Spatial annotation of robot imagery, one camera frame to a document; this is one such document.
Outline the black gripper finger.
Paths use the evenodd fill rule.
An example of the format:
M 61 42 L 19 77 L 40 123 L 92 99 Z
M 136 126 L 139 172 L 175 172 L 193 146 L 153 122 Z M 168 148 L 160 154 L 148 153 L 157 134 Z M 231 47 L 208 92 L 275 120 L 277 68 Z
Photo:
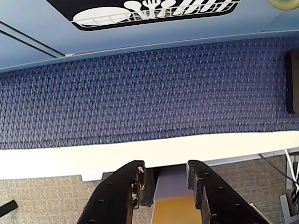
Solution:
M 155 193 L 155 170 L 134 160 L 106 177 L 95 188 L 79 224 L 130 224 L 133 210 L 150 207 Z
M 188 189 L 204 224 L 270 224 L 208 165 L 189 160 L 186 166 Z

